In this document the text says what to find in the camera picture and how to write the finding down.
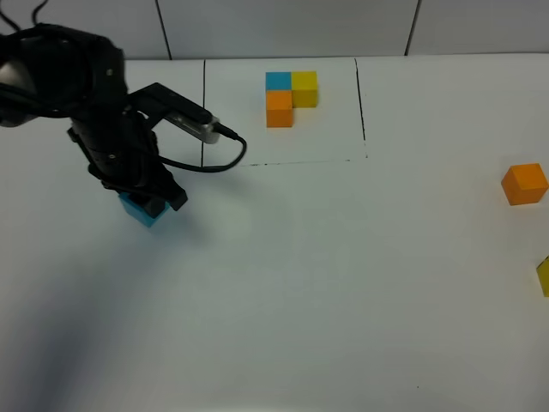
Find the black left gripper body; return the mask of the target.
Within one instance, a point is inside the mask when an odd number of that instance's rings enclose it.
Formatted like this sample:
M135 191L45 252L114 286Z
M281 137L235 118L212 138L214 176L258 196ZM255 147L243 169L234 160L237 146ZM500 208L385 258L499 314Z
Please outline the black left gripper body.
M136 202L157 197L178 210L187 194L161 162L156 135L145 120L132 107L91 111L71 120L69 136L86 156L90 174L107 190L133 194Z

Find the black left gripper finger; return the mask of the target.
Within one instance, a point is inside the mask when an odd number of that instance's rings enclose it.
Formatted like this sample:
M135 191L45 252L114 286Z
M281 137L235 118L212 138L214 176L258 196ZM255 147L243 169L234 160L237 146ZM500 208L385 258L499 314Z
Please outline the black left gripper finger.
M148 197L142 208L147 215L161 215L166 210L166 202L157 197Z

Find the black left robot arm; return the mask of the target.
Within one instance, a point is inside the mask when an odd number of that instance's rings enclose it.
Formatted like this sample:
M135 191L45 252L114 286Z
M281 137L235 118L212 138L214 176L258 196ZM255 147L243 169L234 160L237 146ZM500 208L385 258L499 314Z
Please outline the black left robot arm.
M165 114L129 93L124 53L103 36L39 24L1 38L1 125L69 119L89 173L153 218L188 200L160 158L153 128Z

